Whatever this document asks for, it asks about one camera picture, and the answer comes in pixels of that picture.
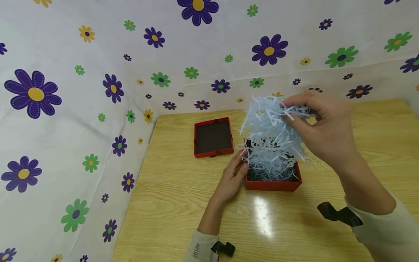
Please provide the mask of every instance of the white backdrop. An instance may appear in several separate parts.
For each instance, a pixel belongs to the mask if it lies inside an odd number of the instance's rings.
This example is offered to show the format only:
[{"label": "white backdrop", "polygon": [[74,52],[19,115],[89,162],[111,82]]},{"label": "white backdrop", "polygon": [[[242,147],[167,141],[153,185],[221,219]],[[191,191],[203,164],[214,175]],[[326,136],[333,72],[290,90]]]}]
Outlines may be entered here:
[{"label": "white backdrop", "polygon": [[244,109],[252,95],[309,88],[402,98],[419,112],[418,9],[1,1],[0,261],[111,261],[160,114]]}]

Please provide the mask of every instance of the box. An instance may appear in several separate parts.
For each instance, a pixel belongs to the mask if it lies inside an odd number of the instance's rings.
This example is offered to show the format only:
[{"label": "box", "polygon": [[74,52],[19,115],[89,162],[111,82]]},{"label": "box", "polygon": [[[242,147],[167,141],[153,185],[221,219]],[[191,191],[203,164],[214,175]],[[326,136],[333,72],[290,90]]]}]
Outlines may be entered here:
[{"label": "box", "polygon": [[194,155],[196,158],[234,153],[228,117],[195,124]]}]

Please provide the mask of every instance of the sleeve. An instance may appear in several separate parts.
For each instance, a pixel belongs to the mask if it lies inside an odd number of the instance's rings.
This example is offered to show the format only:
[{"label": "sleeve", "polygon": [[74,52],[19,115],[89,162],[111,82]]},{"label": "sleeve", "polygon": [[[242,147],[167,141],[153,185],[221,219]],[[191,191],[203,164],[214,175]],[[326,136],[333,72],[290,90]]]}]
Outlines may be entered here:
[{"label": "sleeve", "polygon": [[218,254],[211,250],[217,241],[218,235],[206,235],[195,230],[183,262],[217,262]]},{"label": "sleeve", "polygon": [[392,213],[374,215],[354,208],[345,198],[348,208],[364,223],[353,227],[352,232],[375,262],[418,262],[419,228],[403,203],[394,199]]}]

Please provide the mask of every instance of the green flower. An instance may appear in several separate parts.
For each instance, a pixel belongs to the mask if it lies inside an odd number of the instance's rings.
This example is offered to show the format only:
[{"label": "green flower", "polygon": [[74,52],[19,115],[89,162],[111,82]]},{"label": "green flower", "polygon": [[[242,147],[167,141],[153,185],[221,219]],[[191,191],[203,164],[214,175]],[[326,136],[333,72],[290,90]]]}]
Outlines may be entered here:
[{"label": "green flower", "polygon": [[261,87],[261,86],[263,86],[263,81],[265,81],[264,79],[262,79],[262,78],[253,78],[253,80],[250,80],[250,85],[249,86],[251,86],[251,87],[253,87],[253,88],[259,88],[259,87]]},{"label": "green flower", "polygon": [[84,169],[86,171],[90,171],[93,173],[93,170],[98,169],[98,156],[95,156],[94,154],[90,154],[90,156],[86,156],[84,158],[86,161],[83,162],[83,165],[86,166]]},{"label": "green flower", "polygon": [[151,80],[154,81],[155,85],[159,85],[160,87],[168,87],[169,83],[171,83],[171,81],[169,80],[169,77],[167,75],[163,75],[163,73],[159,72],[158,74],[154,74],[151,77]]},{"label": "green flower", "polygon": [[128,110],[127,111],[127,118],[128,121],[132,124],[133,122],[135,122],[135,114],[132,112],[132,110]]},{"label": "green flower", "polygon": [[247,10],[247,15],[252,17],[258,13],[258,7],[256,5],[251,5]]},{"label": "green flower", "polygon": [[345,66],[346,63],[350,63],[354,60],[354,55],[358,54],[358,50],[354,49],[355,46],[351,46],[348,49],[345,49],[344,47],[339,48],[337,53],[332,53],[328,56],[330,59],[326,61],[326,65],[330,64],[330,68]]},{"label": "green flower", "polygon": [[195,69],[193,67],[191,68],[187,67],[184,73],[185,73],[185,77],[189,77],[190,79],[193,79],[199,76],[198,69]]},{"label": "green flower", "polygon": [[84,75],[84,68],[81,65],[76,65],[75,69],[77,74]]},{"label": "green flower", "polygon": [[395,38],[392,38],[387,41],[388,45],[384,47],[384,49],[387,49],[387,52],[390,51],[397,51],[400,49],[400,47],[407,45],[407,41],[412,38],[412,35],[410,32],[406,32],[404,34],[397,34]]},{"label": "green flower", "polygon": [[228,55],[224,58],[224,61],[226,61],[227,63],[230,63],[231,61],[233,61],[233,57],[231,55]]},{"label": "green flower", "polygon": [[124,26],[127,30],[130,30],[131,32],[135,31],[134,22],[132,22],[131,20],[126,20]]},{"label": "green flower", "polygon": [[71,228],[72,232],[77,230],[78,225],[84,224],[86,221],[85,215],[89,212],[89,208],[86,208],[87,201],[83,200],[80,203],[80,199],[76,199],[73,205],[68,205],[65,211],[67,215],[63,216],[61,223],[66,224],[64,226],[64,232],[68,232]]},{"label": "green flower", "polygon": [[105,121],[105,119],[106,119],[105,115],[104,115],[104,114],[102,114],[102,113],[100,113],[100,114],[98,115],[98,118],[99,118],[99,121],[100,121],[100,122],[103,122],[103,121]]}]

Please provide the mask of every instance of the wooden table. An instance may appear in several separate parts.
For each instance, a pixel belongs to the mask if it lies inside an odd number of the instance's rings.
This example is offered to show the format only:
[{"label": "wooden table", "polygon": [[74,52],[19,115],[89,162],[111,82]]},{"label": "wooden table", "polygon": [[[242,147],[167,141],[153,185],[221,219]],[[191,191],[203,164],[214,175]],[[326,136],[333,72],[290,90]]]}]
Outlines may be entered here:
[{"label": "wooden table", "polygon": [[[181,261],[192,231],[232,155],[196,159],[194,123],[230,117],[241,127],[241,111],[160,116],[114,250],[117,262]],[[359,150],[380,181],[419,221],[419,122],[402,101],[354,104]],[[243,137],[233,130],[234,145]],[[343,208],[344,192],[323,162],[299,163],[303,184],[295,192],[248,191],[242,187],[226,207],[220,240],[236,246],[220,261],[372,261],[349,226],[324,219],[318,204]]]}]

